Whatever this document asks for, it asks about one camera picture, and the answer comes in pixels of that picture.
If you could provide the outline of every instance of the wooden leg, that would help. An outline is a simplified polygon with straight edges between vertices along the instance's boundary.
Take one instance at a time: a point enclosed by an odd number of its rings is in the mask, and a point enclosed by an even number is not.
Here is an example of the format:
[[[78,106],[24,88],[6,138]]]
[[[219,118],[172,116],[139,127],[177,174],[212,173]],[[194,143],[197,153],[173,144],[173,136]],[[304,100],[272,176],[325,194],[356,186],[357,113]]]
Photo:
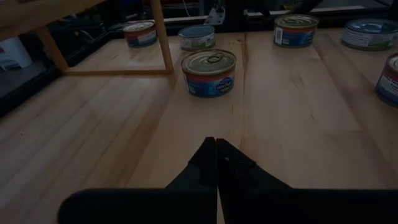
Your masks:
[[[150,5],[154,14],[156,32],[159,38],[160,48],[162,49],[164,65],[166,67],[166,70],[171,73],[173,71],[173,61],[170,54],[169,40],[167,38],[166,28],[164,26],[164,18],[162,6],[160,5],[160,0],[150,0]]]
[[[39,36],[40,40],[47,47],[55,66],[62,72],[68,69],[67,61],[61,54],[60,49],[58,49],[54,39],[52,38],[49,30],[46,26],[42,26],[36,29],[36,34]]]

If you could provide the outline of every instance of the wooden tabletop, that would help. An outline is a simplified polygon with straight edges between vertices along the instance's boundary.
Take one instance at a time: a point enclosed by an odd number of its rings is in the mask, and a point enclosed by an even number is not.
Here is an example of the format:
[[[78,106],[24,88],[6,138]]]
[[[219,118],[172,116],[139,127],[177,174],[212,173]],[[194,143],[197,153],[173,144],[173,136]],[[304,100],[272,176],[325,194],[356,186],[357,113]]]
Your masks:
[[[0,0],[0,40],[78,13],[104,0]]]
[[[55,223],[80,189],[165,187],[207,136],[292,187],[398,188],[398,113],[374,92],[397,49],[349,49],[341,34],[320,30],[304,49],[273,45],[272,32],[217,34],[216,48],[237,56],[236,80],[212,99],[188,94],[178,37],[173,75],[58,79],[0,121],[0,220]],[[160,55],[125,48],[105,45],[77,68]]]

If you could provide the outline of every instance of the black metal frame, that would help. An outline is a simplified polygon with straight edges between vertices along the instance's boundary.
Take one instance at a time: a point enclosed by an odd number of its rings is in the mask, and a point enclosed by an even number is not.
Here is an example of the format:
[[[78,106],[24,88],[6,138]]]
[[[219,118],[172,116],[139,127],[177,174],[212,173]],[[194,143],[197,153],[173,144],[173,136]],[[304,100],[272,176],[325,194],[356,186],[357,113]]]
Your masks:
[[[310,13],[319,18],[318,28],[344,27],[346,22],[352,19],[375,17],[385,18],[398,21],[398,0],[394,0],[390,8],[375,9],[357,9],[346,11],[330,11],[330,12],[314,12]],[[216,26],[216,32],[253,32],[262,30],[273,30],[274,19],[279,15],[264,16],[247,16],[240,24],[234,24],[236,21],[226,20],[222,26]],[[192,25],[203,24],[205,19],[189,20],[189,21],[173,21],[166,22],[167,35],[177,35],[179,30]],[[122,39],[123,32],[107,31],[103,35],[97,37],[90,45],[82,47],[80,50],[66,56],[66,60],[70,67],[80,63],[84,58],[98,50],[111,39]],[[60,72],[54,67],[50,67],[46,72],[41,73],[33,80],[25,83],[19,89],[0,99],[0,117],[4,116],[10,110],[13,110],[25,100],[43,89],[46,85],[60,76]]]

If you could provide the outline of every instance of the cable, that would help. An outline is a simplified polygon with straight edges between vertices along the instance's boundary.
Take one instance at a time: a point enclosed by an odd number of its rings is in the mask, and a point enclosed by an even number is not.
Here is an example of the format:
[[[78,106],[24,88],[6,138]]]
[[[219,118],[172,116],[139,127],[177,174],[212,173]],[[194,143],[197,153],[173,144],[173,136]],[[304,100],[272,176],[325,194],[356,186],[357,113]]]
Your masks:
[[[182,2],[184,2],[185,12],[187,12],[187,14],[188,14],[189,17],[191,17],[191,15],[190,15],[189,12],[188,12],[187,5],[185,4],[185,0],[182,0]]]

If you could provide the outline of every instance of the tuna can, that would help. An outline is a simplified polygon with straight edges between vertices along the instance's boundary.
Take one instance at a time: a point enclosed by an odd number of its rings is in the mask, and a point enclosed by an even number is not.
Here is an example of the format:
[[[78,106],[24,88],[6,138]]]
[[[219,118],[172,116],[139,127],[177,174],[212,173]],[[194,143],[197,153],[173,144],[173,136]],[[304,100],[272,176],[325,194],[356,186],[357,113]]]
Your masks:
[[[127,44],[132,48],[146,47],[157,40],[155,23],[152,21],[129,22],[123,32]]]
[[[236,57],[226,50],[201,50],[181,61],[188,91],[199,97],[224,95],[234,87]]]
[[[381,100],[398,106],[398,54],[393,54],[387,59],[376,85],[376,93]]]
[[[178,35],[181,49],[186,51],[209,49],[216,44],[214,27],[209,25],[190,26],[180,30]]]
[[[356,19],[346,24],[341,43],[358,50],[386,50],[396,44],[398,23],[386,19]]]
[[[312,43],[319,19],[308,15],[286,15],[275,19],[274,43],[299,48]]]

